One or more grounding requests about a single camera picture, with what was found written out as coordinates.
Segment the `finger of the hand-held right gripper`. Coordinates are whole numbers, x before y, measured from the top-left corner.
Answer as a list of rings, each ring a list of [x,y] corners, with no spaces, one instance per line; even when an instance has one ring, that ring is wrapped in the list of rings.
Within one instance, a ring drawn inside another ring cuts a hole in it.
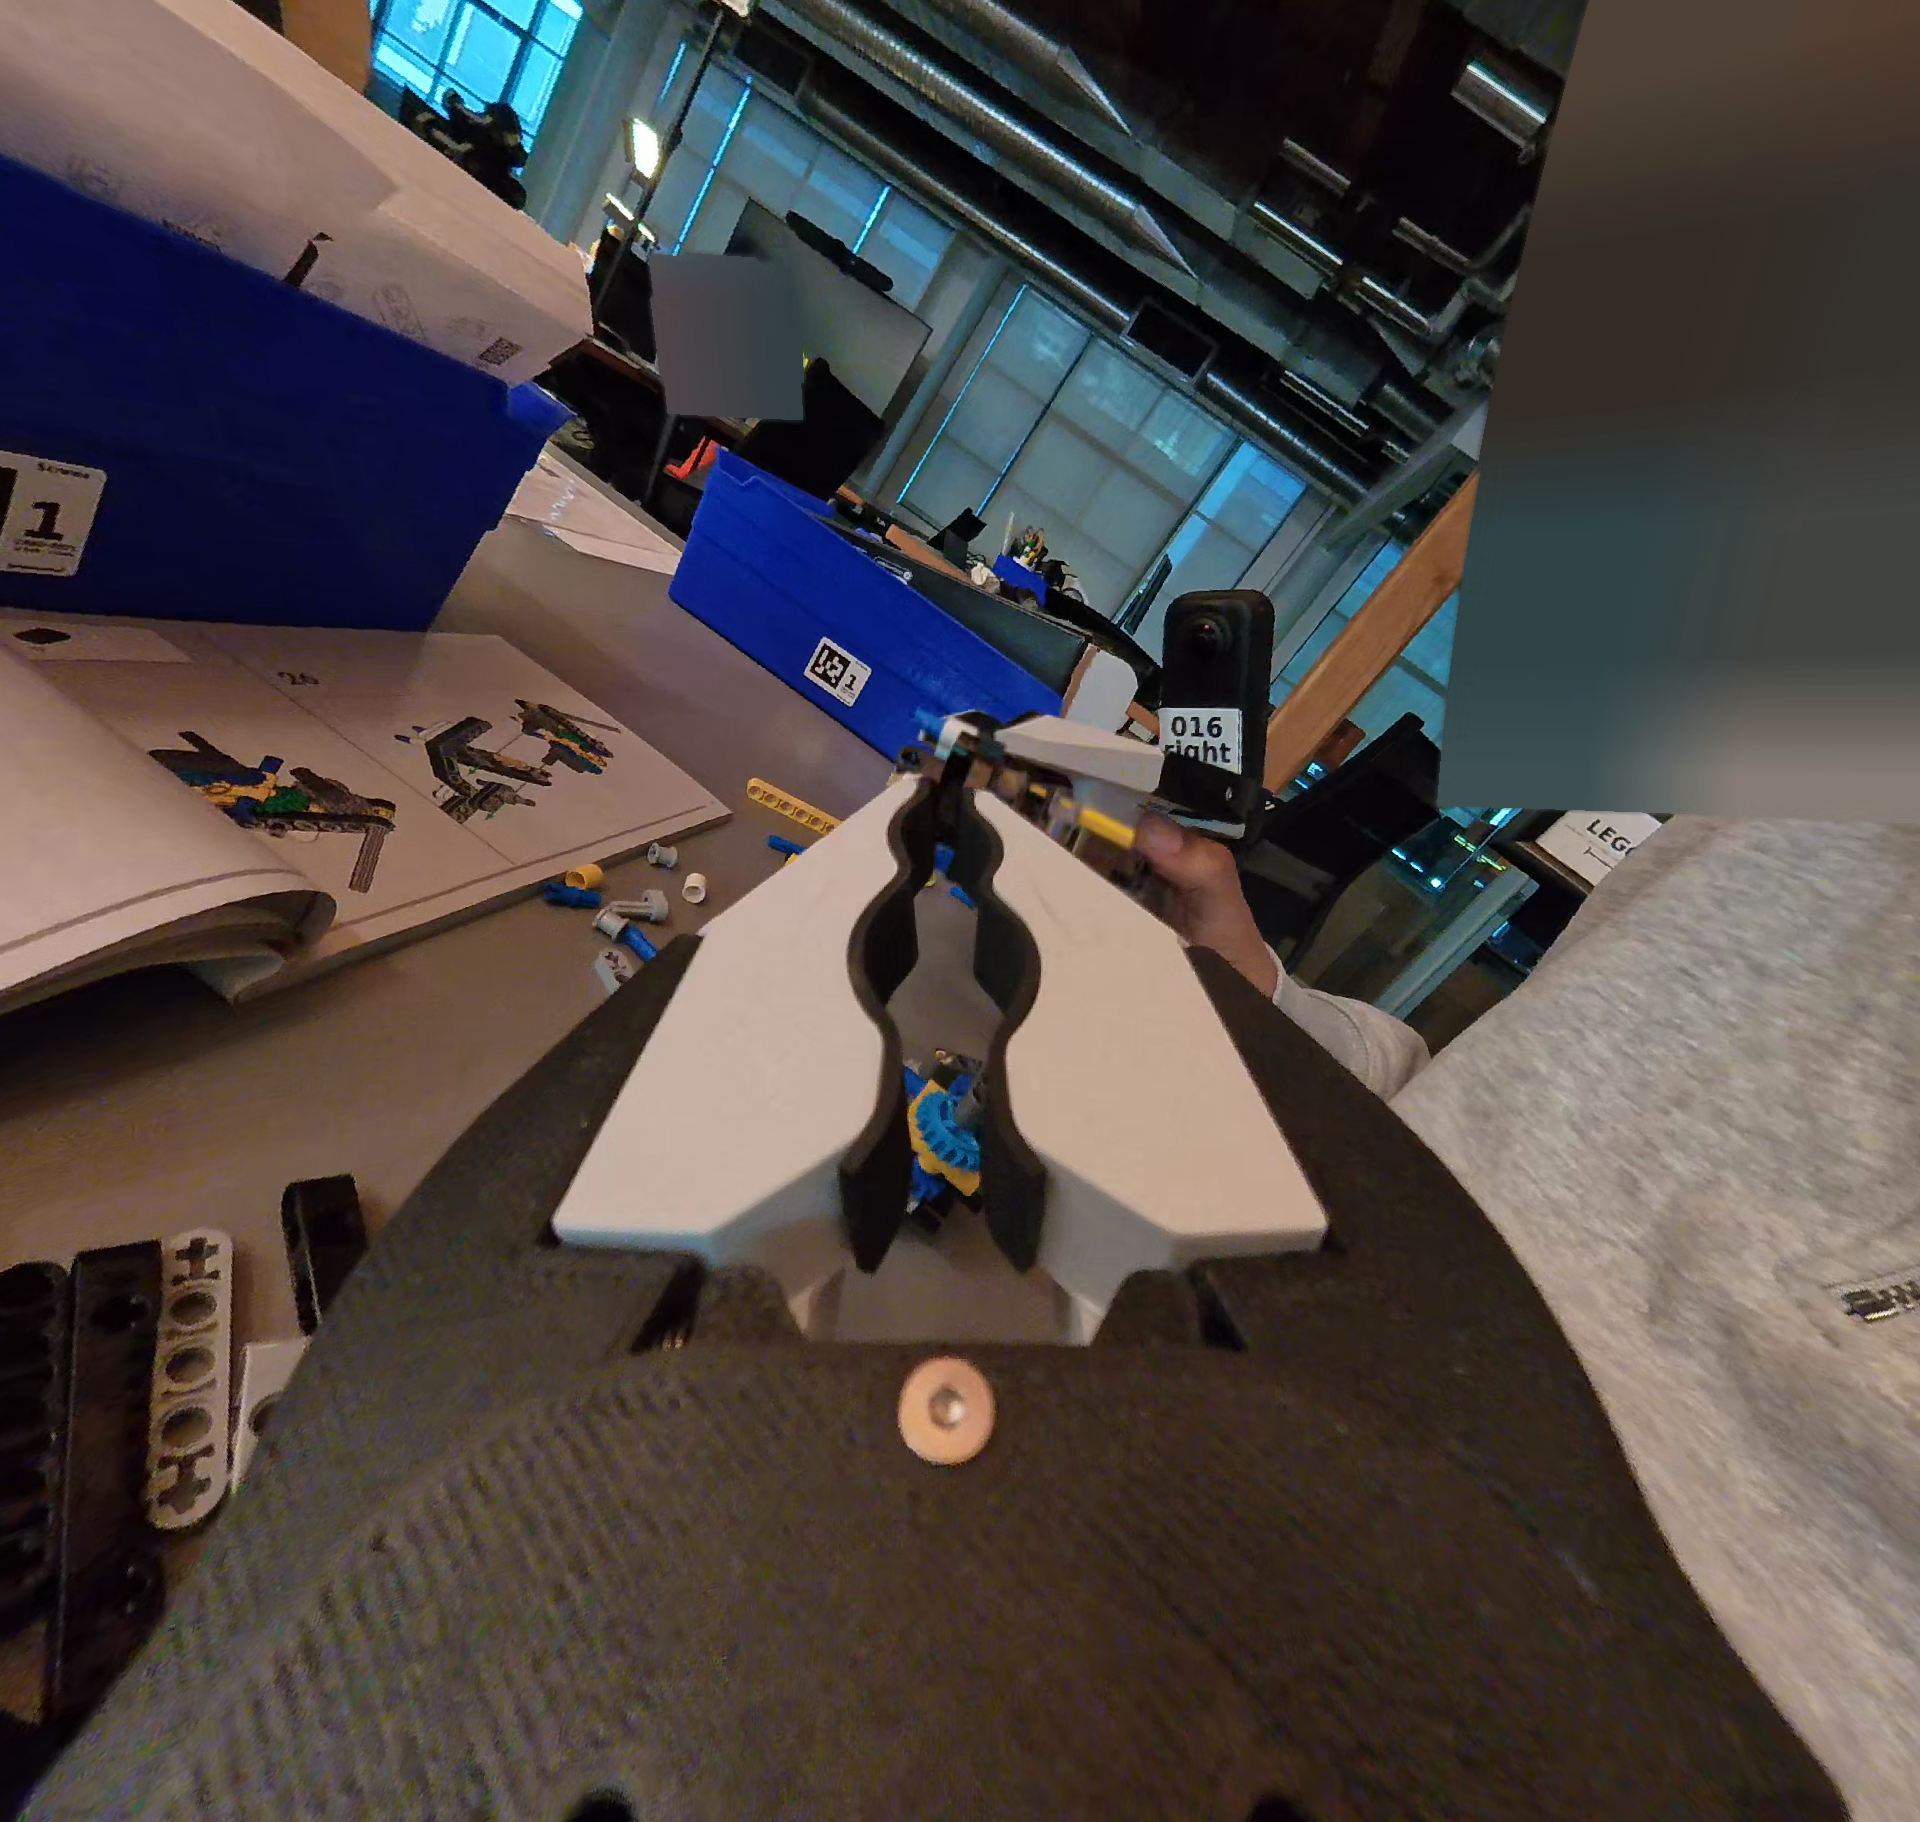
[[[993,739],[1002,761],[1088,785],[1093,793],[1146,800],[1163,793],[1165,754],[1115,730],[1077,720],[1030,713],[1001,723]]]

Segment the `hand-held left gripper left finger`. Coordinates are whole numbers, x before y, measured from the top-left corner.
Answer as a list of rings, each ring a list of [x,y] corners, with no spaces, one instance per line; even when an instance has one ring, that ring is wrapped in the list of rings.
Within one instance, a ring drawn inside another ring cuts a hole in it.
[[[809,1308],[902,1232],[909,1131],[888,1012],[917,962],[931,785],[883,790],[708,920],[636,994],[663,1006],[550,1214],[568,1248],[754,1266]]]

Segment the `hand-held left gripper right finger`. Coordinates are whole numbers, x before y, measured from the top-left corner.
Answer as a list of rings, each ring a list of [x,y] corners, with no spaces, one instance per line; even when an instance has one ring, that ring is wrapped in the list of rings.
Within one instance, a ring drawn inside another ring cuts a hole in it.
[[[961,795],[957,880],[998,1015],[983,1218],[1062,1335],[1141,1272],[1318,1250],[1328,1217],[1173,932],[985,789]]]

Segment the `person's right forearm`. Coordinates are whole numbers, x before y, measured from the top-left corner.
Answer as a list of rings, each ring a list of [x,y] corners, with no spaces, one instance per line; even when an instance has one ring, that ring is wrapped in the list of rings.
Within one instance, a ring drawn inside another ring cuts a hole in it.
[[[1428,1049],[1406,1021],[1355,998],[1304,989],[1273,951],[1267,956],[1275,1008],[1370,1094],[1390,1100],[1428,1068]]]

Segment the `yellow blue lego gear assembly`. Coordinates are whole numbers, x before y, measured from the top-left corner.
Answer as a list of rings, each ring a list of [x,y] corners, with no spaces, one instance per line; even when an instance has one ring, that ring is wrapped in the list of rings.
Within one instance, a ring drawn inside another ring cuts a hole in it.
[[[982,1210],[985,1093],[982,1059],[931,1050],[902,1068],[911,1229],[933,1238],[955,1209]]]

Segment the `short black lego beam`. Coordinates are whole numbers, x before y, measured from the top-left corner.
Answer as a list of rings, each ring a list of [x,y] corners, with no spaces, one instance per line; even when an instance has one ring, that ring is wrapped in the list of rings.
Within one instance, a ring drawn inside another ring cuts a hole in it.
[[[338,1173],[285,1185],[281,1229],[294,1318],[301,1335],[314,1335],[367,1246],[356,1178]]]

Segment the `light grey lego piece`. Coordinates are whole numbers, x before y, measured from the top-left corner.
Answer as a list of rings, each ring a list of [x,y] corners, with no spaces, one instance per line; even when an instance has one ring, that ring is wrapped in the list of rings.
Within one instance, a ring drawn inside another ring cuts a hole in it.
[[[241,1376],[232,1410],[231,1488],[237,1488],[266,1434],[274,1405],[283,1397],[309,1340],[250,1341],[241,1350]]]

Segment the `lego instruction booklet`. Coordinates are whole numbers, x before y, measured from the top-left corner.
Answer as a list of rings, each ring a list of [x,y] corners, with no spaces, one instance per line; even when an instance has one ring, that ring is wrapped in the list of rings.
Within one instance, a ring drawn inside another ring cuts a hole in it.
[[[155,966],[248,1001],[728,814],[494,635],[3,611],[3,1012]]]

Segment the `person's right hand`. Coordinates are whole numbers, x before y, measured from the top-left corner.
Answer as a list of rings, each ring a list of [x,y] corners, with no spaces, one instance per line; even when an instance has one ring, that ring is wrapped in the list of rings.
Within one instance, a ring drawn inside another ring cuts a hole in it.
[[[1277,1003],[1284,972],[1245,902],[1231,851],[1205,832],[1148,812],[1140,819],[1137,853],[1165,887],[1165,921],[1184,945],[1212,953],[1262,998]]]

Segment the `white printed box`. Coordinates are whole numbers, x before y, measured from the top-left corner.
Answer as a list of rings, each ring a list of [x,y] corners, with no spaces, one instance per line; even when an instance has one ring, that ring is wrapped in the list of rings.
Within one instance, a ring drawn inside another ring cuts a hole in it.
[[[1641,812],[1568,810],[1546,824],[1530,844],[1580,881],[1582,890],[1594,890],[1664,824],[1664,815]]]

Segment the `grey monitor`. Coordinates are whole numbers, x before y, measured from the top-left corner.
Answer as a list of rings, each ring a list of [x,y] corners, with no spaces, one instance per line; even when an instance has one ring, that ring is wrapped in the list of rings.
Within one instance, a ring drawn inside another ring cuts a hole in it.
[[[920,359],[929,326],[858,274],[849,252],[830,239],[746,200],[728,242],[731,254],[777,264],[791,274],[805,357],[827,363],[830,373],[869,412],[888,418]]]

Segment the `person's grey sweatshirt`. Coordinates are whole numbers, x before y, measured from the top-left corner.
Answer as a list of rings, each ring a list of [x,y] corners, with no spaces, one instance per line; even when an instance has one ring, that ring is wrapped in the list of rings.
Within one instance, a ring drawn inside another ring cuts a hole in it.
[[[1672,817],[1395,1111],[1854,1818],[1916,1818],[1916,829]]]

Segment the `white paper sheet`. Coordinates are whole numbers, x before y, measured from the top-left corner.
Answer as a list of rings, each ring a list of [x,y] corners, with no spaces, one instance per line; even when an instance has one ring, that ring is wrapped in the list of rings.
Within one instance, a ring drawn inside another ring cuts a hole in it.
[[[543,453],[505,510],[560,538],[568,549],[671,578],[682,562],[682,540],[648,513],[608,490],[587,470],[557,452]]]

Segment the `large blue plastic bin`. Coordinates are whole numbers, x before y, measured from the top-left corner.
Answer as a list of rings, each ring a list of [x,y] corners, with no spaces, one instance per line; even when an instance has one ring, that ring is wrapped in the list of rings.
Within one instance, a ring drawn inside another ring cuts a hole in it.
[[[570,409],[3,161],[3,610],[423,632]]]

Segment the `black lego frame assembly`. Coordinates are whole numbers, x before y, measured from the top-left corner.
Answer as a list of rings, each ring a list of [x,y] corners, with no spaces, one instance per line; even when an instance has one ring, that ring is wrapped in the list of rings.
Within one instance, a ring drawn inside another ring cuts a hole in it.
[[[39,1632],[30,1739],[78,1727],[148,1641],[163,1552],[231,1479],[232,1246],[195,1229],[2,1281],[2,1626]]]

